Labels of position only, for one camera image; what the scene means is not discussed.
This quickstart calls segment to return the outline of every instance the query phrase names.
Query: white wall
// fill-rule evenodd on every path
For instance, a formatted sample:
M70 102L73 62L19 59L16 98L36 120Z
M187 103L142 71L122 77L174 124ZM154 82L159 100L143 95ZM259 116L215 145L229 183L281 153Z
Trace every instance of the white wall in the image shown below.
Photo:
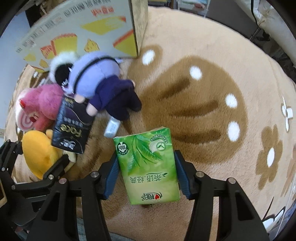
M25 12L15 16L0 38L0 128L4 129L7 110L17 79L26 62L15 52L16 42L30 29Z

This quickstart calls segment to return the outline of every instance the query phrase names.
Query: green tissue pack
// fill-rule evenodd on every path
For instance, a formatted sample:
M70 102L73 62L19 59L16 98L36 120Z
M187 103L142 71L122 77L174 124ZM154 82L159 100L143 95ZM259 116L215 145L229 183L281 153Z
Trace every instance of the green tissue pack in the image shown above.
M180 200L169 128L113 140L131 204Z

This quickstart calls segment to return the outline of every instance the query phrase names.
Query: brown flower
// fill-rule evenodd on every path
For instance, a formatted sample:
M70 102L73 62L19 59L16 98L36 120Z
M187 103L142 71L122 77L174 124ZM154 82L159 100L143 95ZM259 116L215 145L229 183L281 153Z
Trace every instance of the brown flower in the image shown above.
M263 150L259 152L256 164L256 174L261 175L258 184L260 190L264 188L267 180L272 182L275 179L283 152L283 142L279 140L276 125L273 130L270 127L265 127L262 130L261 141Z
M293 182L293 177L294 177L295 172L296 172L296 145L294 146L293 157L292 157L292 159L289 163L289 166L288 166L287 180L286 180L283 190L281 192L281 196L283 196L284 194L285 195L287 194L287 192L289 190L289 186Z

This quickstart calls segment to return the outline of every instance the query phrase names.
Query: metal screw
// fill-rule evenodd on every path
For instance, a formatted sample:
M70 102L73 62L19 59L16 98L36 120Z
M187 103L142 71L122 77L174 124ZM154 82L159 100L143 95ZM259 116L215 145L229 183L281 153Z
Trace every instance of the metal screw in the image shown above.
M60 180L59 180L59 183L60 184L65 184L67 182L67 179L66 178L61 178Z
M98 177L100 174L98 172L92 172L91 177Z
M235 183L236 183L236 180L235 180L233 177L228 178L228 181L229 181L229 183L231 183L231 184L235 184Z
M197 177L204 177L204 173L203 172L201 172L201 171L198 171L198 172L196 172L196 174L195 174Z

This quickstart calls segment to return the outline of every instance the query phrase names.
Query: red ear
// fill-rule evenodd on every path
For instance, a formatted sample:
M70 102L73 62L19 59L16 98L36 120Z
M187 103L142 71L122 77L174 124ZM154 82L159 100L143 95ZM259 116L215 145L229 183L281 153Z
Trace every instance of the red ear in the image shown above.
M23 109L26 108L26 104L22 99L20 99L20 107L22 107Z

